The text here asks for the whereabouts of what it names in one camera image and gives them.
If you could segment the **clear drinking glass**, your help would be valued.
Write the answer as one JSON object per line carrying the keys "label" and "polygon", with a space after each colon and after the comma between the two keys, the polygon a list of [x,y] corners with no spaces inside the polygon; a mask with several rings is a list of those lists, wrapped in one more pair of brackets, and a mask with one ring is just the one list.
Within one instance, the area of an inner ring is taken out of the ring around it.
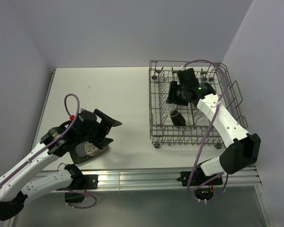
{"label": "clear drinking glass", "polygon": [[174,110],[177,109],[177,105],[168,105],[168,104],[165,104],[162,108],[162,112],[167,114],[167,115],[170,115],[171,112],[173,112]]}

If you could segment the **dark brown mug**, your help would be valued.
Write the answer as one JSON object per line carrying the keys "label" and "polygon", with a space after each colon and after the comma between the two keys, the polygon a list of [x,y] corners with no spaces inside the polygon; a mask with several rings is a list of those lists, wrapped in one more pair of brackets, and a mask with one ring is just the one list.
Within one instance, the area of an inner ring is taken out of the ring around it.
{"label": "dark brown mug", "polygon": [[179,128],[186,126],[186,120],[178,110],[173,110],[169,115],[175,127]]}

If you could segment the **black square floral plate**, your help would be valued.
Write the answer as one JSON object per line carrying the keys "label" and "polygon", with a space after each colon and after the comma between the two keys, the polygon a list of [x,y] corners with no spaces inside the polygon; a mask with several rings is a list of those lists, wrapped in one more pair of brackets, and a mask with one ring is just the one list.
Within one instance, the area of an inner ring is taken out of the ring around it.
{"label": "black square floral plate", "polygon": [[80,143],[71,153],[70,157],[75,164],[91,161],[109,150],[109,146],[97,148],[89,142]]}

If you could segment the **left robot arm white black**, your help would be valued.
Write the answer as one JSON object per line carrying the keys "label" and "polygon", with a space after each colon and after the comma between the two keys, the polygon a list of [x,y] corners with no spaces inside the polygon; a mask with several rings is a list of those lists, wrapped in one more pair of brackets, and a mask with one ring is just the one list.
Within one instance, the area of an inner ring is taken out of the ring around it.
{"label": "left robot arm white black", "polygon": [[[122,125],[98,109],[83,110],[58,127],[51,128],[35,148],[11,170],[0,177],[0,220],[16,216],[24,205],[44,194],[59,189],[82,189],[83,173],[79,163],[77,146],[86,142],[103,150],[113,142],[108,138],[111,128]],[[52,162],[69,153],[73,164],[43,177],[32,179]]]}

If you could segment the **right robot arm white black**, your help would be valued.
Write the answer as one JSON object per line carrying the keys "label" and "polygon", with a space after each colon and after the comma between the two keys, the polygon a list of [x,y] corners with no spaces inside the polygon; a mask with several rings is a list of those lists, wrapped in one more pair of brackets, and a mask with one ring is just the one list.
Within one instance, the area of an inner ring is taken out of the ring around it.
{"label": "right robot arm white black", "polygon": [[167,104],[187,106],[192,103],[210,121],[221,136],[226,150],[200,164],[196,181],[206,184],[212,175],[233,174],[257,162],[261,139],[243,128],[222,103],[222,96],[207,82],[199,83],[193,68],[180,70],[178,81],[171,81]]}

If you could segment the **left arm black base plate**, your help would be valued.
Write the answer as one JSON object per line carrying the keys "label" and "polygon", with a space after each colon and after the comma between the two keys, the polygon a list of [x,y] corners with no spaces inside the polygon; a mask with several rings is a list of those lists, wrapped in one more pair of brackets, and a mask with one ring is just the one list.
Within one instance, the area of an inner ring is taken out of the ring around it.
{"label": "left arm black base plate", "polygon": [[66,203],[82,203],[87,198],[88,190],[95,190],[98,187],[98,175],[83,175],[74,179],[70,186],[66,187],[64,200]]}

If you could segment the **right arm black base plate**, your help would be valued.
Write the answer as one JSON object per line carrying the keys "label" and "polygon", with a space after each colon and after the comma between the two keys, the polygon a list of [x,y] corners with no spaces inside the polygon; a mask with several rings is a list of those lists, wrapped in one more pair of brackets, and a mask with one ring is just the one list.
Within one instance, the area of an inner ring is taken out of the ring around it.
{"label": "right arm black base plate", "polygon": [[[180,177],[177,178],[178,182],[181,182],[183,187],[187,186],[188,183],[188,179],[190,176],[190,171],[182,171],[180,172]],[[215,177],[218,174],[214,174],[211,176],[206,176],[201,167],[198,165],[195,173],[192,177],[190,186],[195,187],[198,186],[202,183],[204,183],[205,181]],[[217,177],[215,179],[213,179],[212,181],[208,182],[207,184],[205,184],[205,188],[200,188],[194,191],[194,194],[196,196],[197,199],[201,200],[201,201],[205,201],[205,200],[210,200],[213,198],[214,196],[214,186],[216,185],[222,185],[223,181],[222,181],[222,177]]]}

